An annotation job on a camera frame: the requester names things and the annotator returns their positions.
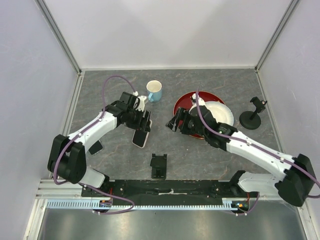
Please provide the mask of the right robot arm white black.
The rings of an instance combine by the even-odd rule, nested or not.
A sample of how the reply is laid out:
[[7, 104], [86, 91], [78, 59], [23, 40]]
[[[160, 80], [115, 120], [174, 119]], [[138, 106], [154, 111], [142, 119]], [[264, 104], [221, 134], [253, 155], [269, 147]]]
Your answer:
[[254, 141], [235, 127], [216, 121], [204, 105], [190, 110], [178, 108], [166, 127], [183, 135], [202, 136], [210, 146], [241, 156], [267, 171], [266, 174], [238, 171], [235, 181], [229, 184], [235, 197], [245, 192], [275, 194], [296, 207], [311, 197], [317, 179], [307, 156], [292, 156]]

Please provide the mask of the phone with beige case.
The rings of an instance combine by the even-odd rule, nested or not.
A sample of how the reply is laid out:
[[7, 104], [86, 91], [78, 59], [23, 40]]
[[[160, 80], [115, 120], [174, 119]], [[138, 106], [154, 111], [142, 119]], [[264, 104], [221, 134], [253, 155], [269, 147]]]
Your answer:
[[149, 131], [135, 130], [131, 141], [132, 144], [143, 149], [146, 145], [149, 134]]

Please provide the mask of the black folding phone stand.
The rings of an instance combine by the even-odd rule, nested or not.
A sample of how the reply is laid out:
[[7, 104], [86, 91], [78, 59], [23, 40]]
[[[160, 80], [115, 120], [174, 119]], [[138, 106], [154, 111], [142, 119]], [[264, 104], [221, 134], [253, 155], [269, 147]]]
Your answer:
[[156, 155], [151, 156], [151, 178], [155, 180], [165, 180], [167, 178], [167, 160], [168, 155]]

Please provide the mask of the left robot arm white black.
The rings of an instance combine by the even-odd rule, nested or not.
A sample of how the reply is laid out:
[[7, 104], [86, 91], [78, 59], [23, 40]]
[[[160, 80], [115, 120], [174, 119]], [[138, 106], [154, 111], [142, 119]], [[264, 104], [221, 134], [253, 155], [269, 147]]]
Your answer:
[[102, 111], [81, 129], [53, 139], [47, 168], [55, 184], [65, 183], [92, 186], [99, 197], [110, 191], [108, 177], [89, 167], [87, 152], [107, 133], [120, 125], [135, 131], [149, 132], [151, 112], [145, 109], [147, 96], [123, 92], [119, 100], [105, 105]]

